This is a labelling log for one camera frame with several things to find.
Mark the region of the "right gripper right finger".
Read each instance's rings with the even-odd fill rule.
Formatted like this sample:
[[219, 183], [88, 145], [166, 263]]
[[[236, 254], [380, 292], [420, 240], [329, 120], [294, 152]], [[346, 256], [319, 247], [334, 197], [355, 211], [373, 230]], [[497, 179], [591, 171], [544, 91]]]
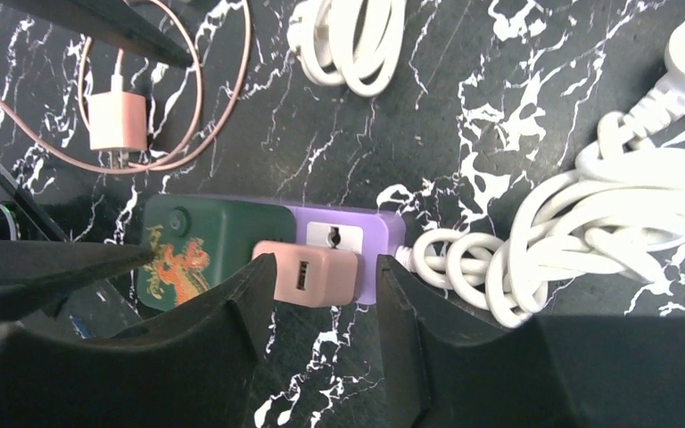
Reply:
[[685, 317], [541, 314], [501, 329], [395, 258], [376, 311], [393, 427], [685, 427]]

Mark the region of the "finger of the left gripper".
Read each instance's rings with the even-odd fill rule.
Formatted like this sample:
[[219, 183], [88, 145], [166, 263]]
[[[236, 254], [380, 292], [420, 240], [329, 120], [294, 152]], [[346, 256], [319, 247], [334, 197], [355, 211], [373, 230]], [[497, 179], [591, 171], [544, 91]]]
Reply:
[[152, 250], [128, 244], [0, 240], [0, 322], [20, 320], [153, 258]]
[[125, 52], [187, 68], [190, 54], [119, 0], [1, 0], [1, 4]]

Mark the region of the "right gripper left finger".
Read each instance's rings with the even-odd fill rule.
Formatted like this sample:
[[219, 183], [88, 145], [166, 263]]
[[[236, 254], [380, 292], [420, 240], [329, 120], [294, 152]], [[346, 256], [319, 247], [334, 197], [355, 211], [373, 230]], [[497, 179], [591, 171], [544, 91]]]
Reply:
[[0, 427], [240, 427], [274, 306], [277, 265], [110, 338], [66, 341], [0, 323]]

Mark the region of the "pink charger with cable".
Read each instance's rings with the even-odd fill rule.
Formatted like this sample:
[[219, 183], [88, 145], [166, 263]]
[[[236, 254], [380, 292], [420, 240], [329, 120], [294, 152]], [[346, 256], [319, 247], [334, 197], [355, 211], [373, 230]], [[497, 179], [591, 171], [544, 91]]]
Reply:
[[[235, 85], [232, 89], [229, 102], [214, 128], [206, 137], [203, 138], [200, 145], [198, 145], [192, 151], [183, 154], [182, 151], [189, 145], [191, 138], [195, 133], [199, 115], [202, 113], [202, 66], [200, 64], [198, 50], [196, 49], [194, 41], [187, 34], [184, 25], [179, 20], [177, 15], [161, 1], [155, 1], [154, 4], [162, 9], [172, 19], [173, 23], [183, 36], [190, 55], [194, 60], [194, 65], [192, 65], [191, 68], [194, 70], [196, 83], [194, 113], [189, 128], [186, 130], [186, 133], [180, 143], [166, 156], [151, 163], [131, 163], [124, 167], [118, 168], [101, 167], [88, 164], [65, 154], [62, 150], [44, 141], [39, 134], [31, 129], [17, 114], [17, 112], [15, 112], [1, 97], [0, 109], [4, 111], [4, 113], [10, 119], [12, 119], [12, 122], [17, 128], [19, 128], [33, 142], [42, 146], [47, 152], [51, 153], [61, 161], [90, 172], [110, 175], [131, 175], [140, 172], [167, 171], [171, 169], [177, 169], [185, 166], [191, 161], [194, 161], [209, 147], [213, 141], [217, 139], [220, 131], [230, 119], [235, 105], [237, 104], [237, 100], [239, 99], [239, 94], [247, 74], [252, 46], [252, 17], [250, 7], [246, 1], [241, 2], [244, 16], [243, 53], [240, 68], [235, 78]], [[80, 116], [88, 130], [89, 148], [95, 151], [117, 152], [120, 154], [124, 152], [144, 152], [148, 149], [145, 98], [141, 95], [133, 94], [124, 89], [124, 79], [121, 74], [121, 64], [126, 52], [124, 48], [120, 48], [118, 51], [114, 72], [111, 74], [110, 90], [105, 93], [91, 95], [90, 97], [85, 96], [85, 67], [87, 63], [87, 56], [93, 43], [93, 38], [89, 37], [84, 44], [83, 51], [80, 55], [77, 92]]]

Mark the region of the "green power adapter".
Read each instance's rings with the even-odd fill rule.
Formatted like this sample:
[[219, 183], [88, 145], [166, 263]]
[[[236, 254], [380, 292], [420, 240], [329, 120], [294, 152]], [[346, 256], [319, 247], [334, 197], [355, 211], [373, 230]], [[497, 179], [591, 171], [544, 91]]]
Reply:
[[173, 309], [238, 272], [258, 242], [295, 237], [295, 217], [281, 205], [154, 195], [144, 205], [142, 232], [154, 259], [137, 271], [137, 298], [152, 309]]

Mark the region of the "small pink adapter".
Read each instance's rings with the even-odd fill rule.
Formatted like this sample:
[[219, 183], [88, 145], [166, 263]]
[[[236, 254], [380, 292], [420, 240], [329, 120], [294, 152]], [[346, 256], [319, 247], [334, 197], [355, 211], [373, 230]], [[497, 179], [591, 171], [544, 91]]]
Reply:
[[262, 254], [276, 258], [276, 301], [323, 308], [347, 305], [355, 299], [359, 256], [352, 251], [260, 241], [252, 256]]

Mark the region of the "purple power strip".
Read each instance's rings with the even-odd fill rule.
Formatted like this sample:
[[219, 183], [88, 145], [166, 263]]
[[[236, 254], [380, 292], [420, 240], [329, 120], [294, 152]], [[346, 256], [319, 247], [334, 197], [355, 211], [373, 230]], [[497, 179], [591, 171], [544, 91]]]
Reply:
[[295, 216], [298, 244], [357, 253], [359, 273], [355, 301], [363, 305], [376, 303], [377, 258], [380, 255], [394, 255], [405, 243], [405, 222], [392, 211], [217, 193], [212, 197], [284, 206]]

